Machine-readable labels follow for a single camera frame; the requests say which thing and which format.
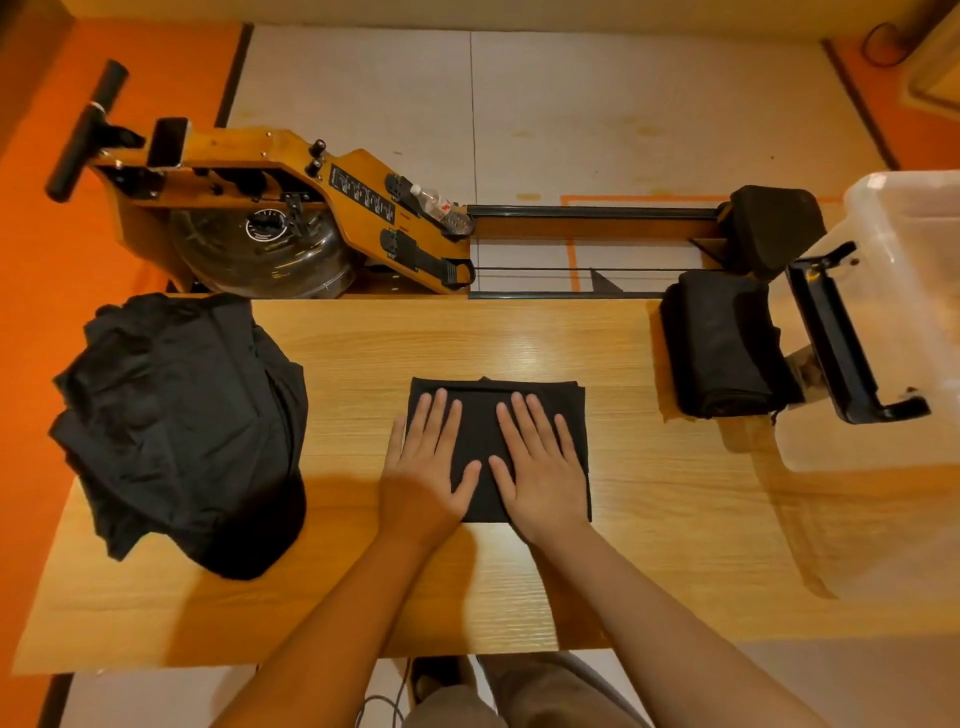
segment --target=gray pants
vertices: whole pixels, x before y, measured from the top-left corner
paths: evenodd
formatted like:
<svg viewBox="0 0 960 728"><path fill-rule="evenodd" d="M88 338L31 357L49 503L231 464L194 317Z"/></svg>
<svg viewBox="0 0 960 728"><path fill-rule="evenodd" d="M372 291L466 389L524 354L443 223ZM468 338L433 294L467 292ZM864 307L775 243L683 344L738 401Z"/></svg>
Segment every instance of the gray pants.
<svg viewBox="0 0 960 728"><path fill-rule="evenodd" d="M476 691L458 685L431 694L411 711L404 728L650 728L622 695L573 655L544 652L478 659L497 713Z"/></svg>

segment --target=person's left hand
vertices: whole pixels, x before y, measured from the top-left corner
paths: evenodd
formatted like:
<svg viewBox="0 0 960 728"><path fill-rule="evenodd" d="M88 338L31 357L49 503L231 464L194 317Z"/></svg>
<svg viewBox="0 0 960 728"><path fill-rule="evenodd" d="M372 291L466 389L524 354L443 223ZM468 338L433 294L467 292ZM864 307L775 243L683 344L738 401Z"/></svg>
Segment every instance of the person's left hand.
<svg viewBox="0 0 960 728"><path fill-rule="evenodd" d="M437 390L434 398L422 395L405 442L405 418L394 420L380 476L379 536L412 546L422 556L432 553L453 534L480 480L482 465L474 460L464 470L457 490L451 492L450 461L463 405L459 400L450 405L441 430L445 407L445 389Z"/></svg>

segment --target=black bin handle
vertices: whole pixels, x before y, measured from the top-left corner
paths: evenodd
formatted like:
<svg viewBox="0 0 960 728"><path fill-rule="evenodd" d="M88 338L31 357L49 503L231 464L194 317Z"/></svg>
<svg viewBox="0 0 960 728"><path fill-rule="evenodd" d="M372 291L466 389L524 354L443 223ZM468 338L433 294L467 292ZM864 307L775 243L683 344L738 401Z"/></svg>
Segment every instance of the black bin handle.
<svg viewBox="0 0 960 728"><path fill-rule="evenodd" d="M847 242L827 255L806 257L786 267L790 290L800 309L813 352L837 414L851 425L893 423L930 414L920 395L892 404L876 396L876 379L856 335L840 291L828 273L848 255L856 243Z"/></svg>
<svg viewBox="0 0 960 728"><path fill-rule="evenodd" d="M70 199L87 161L100 151L98 132L107 124L107 114L129 75L130 72L117 61L107 61L93 96L80 112L73 133L44 188L47 197L55 203Z"/></svg>

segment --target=finger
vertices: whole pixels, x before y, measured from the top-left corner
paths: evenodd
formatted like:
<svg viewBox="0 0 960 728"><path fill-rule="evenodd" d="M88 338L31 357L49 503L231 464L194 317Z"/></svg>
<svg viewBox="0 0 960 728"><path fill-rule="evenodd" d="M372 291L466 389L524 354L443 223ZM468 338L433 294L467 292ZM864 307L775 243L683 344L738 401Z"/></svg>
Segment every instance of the finger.
<svg viewBox="0 0 960 728"><path fill-rule="evenodd" d="M496 406L496 420L500 423L500 431L503 433L503 439L507 442L507 450L510 456L514 458L515 463L526 462L530 459L530 451L523 443L523 437L520 431L514 425L514 418L510 416L510 410L503 402L498 402Z"/></svg>
<svg viewBox="0 0 960 728"><path fill-rule="evenodd" d="M523 435L523 442L530 456L536 458L538 455L544 455L543 443L540 441L534 421L530 419L530 412L527 411L527 403L523 401L523 396L519 392L514 392L510 401L514 405L516 423L520 427L520 434Z"/></svg>
<svg viewBox="0 0 960 728"><path fill-rule="evenodd" d="M564 416L557 415L554 422L557 423L557 432L560 434L560 448L564 452L564 460L570 465L581 468L577 449L573 446L573 437L570 435L570 428L566 426Z"/></svg>
<svg viewBox="0 0 960 728"><path fill-rule="evenodd" d="M490 469L493 472L493 480L496 482L496 489L500 491L500 497L503 498L503 504L510 510L510 507L516 500L516 484L510 477L510 469L503 462L503 458L496 455L490 456Z"/></svg>
<svg viewBox="0 0 960 728"><path fill-rule="evenodd" d="M423 437L423 425L426 423L426 413L430 411L429 392L420 395L417 402L417 409L414 410L414 419L410 421L410 429L407 430L407 442L403 446L404 452L416 452L420 446L420 440Z"/></svg>
<svg viewBox="0 0 960 728"><path fill-rule="evenodd" d="M543 405L537 395L527 396L527 406L530 408L530 414L533 415L534 425L537 428L537 434L540 436L540 442L547 454L559 455L560 448L557 446L557 436L553 434L553 427L546 418L546 412L543 411Z"/></svg>
<svg viewBox="0 0 960 728"><path fill-rule="evenodd" d="M398 415L394 418L394 426L390 430L390 442L387 443L387 457L383 463L383 469L387 470L396 465L403 453L403 426L407 418L404 415Z"/></svg>
<svg viewBox="0 0 960 728"><path fill-rule="evenodd" d="M437 441L437 454L449 460L453 457L453 447L457 444L457 433L460 431L460 417L464 406L460 400L454 400L450 405L450 414L446 416L444 431Z"/></svg>
<svg viewBox="0 0 960 728"><path fill-rule="evenodd" d="M453 492L453 497L450 499L453 507L456 508L457 513L460 514L460 518L464 516L470 507L473 493L477 489L477 483L480 482L481 468L483 468L483 463L479 460L470 462L464 468L464 478L460 481L460 485L457 486L457 490Z"/></svg>
<svg viewBox="0 0 960 728"><path fill-rule="evenodd" d="M446 410L446 390L438 389L437 394L433 396L433 406L430 408L430 416L426 420L426 427L423 428L423 439L420 440L418 450L430 455L437 449L437 440L440 439L440 427L444 423L444 411Z"/></svg>

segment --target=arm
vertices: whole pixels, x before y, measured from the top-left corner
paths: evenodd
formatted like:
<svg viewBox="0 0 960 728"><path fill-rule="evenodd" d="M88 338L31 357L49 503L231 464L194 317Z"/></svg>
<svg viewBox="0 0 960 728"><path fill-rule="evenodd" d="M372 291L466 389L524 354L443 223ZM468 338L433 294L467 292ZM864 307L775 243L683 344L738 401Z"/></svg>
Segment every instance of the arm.
<svg viewBox="0 0 960 728"><path fill-rule="evenodd" d="M507 512L584 596L661 728L825 728L803 702L644 576L590 526L587 489L564 418L560 443L536 397L513 395L497 419L516 466L491 458Z"/></svg>
<svg viewBox="0 0 960 728"><path fill-rule="evenodd" d="M405 443L403 418L394 422L376 538L234 698L216 728L353 725L404 599L430 554L460 524L480 477L474 461L450 493L462 406L453 402L441 431L446 391L430 403L429 395L420 398Z"/></svg>

